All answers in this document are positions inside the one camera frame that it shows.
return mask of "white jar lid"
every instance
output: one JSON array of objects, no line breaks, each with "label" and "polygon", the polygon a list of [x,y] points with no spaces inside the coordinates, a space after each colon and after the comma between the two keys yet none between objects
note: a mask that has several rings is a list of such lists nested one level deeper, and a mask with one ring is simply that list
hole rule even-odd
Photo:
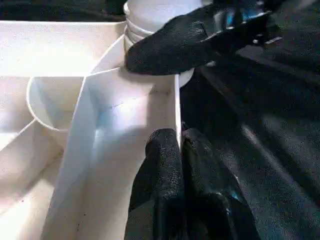
[{"label": "white jar lid", "polygon": [[126,18],[137,27],[156,32],[176,16],[200,8],[204,0],[128,0],[124,7]]}]

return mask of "black glove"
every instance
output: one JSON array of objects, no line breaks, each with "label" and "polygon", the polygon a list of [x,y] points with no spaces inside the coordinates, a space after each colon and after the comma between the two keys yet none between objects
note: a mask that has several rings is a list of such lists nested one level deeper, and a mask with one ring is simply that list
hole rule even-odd
[{"label": "black glove", "polygon": [[235,177],[195,129],[155,131],[132,188],[126,240],[259,239]]},{"label": "black glove", "polygon": [[214,1],[137,42],[127,52],[125,66],[135,73],[170,75],[204,65],[265,33],[270,13],[261,1]]}]

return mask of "black cloth background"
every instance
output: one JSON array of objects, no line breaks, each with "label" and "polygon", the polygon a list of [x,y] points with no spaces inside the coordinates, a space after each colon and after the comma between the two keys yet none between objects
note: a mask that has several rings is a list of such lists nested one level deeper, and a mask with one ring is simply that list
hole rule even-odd
[{"label": "black cloth background", "polygon": [[261,239],[319,239],[319,88],[236,63],[196,70],[181,89],[182,119],[237,177]]}]

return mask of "gloved hand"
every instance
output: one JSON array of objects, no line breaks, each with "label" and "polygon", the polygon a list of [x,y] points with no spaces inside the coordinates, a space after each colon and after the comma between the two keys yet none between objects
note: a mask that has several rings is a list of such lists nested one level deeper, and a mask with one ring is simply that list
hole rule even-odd
[{"label": "gloved hand", "polygon": [[252,43],[266,31],[270,13],[262,1],[214,1],[137,42],[127,52],[125,66],[135,73],[170,75],[204,65]]}]

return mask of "black fabric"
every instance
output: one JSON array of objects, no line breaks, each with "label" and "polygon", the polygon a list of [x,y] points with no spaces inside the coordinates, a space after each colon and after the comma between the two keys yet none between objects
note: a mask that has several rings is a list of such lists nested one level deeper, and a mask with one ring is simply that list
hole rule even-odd
[{"label": "black fabric", "polygon": [[0,20],[120,22],[125,0],[0,0]]},{"label": "black fabric", "polygon": [[219,66],[181,89],[181,118],[237,177],[261,239],[319,239],[319,89],[245,58]]},{"label": "black fabric", "polygon": [[260,239],[237,179],[196,129],[183,132],[182,163],[193,239]]}]

